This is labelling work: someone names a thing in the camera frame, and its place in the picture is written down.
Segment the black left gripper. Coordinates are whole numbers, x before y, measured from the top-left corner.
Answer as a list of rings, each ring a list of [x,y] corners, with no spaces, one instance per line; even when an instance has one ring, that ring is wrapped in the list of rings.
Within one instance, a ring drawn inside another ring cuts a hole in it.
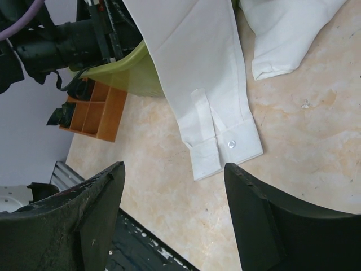
[[[82,70],[121,60],[140,42],[123,1],[77,1],[76,21],[61,25],[43,6],[30,26],[14,35],[14,49],[34,79],[67,67]]]

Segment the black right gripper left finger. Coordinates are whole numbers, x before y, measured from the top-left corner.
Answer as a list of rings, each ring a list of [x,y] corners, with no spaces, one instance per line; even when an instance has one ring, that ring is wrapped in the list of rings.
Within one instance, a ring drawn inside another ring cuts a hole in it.
[[[1,212],[1,270],[105,270],[125,184],[116,162],[14,212]]]

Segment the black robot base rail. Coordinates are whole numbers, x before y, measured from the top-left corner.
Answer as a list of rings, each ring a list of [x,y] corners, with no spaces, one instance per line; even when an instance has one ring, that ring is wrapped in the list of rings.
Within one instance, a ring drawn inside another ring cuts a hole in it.
[[[100,195],[96,218],[83,234],[85,241],[96,233],[95,247],[82,244],[83,270],[196,270],[196,267],[137,222],[123,209],[120,200]]]

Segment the cream white garment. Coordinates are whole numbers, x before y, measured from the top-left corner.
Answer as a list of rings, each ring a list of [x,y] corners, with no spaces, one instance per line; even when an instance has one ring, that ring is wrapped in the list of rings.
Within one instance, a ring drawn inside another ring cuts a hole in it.
[[[293,72],[343,1],[240,1],[255,80]],[[231,1],[126,1],[201,180],[263,154]]]

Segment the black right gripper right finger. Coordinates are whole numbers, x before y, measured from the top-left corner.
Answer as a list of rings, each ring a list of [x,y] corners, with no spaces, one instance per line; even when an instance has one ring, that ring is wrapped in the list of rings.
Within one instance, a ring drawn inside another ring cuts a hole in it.
[[[234,163],[224,183],[242,270],[359,270],[360,216],[317,206]]]

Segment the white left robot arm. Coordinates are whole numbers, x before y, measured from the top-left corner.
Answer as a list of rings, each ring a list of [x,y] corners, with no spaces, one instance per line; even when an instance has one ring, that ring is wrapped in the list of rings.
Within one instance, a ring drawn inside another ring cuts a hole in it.
[[[123,1],[77,1],[76,20],[56,25],[44,1],[1,1],[1,93],[28,74],[44,84],[51,73],[73,68],[69,92],[83,73],[123,60],[143,37]]]

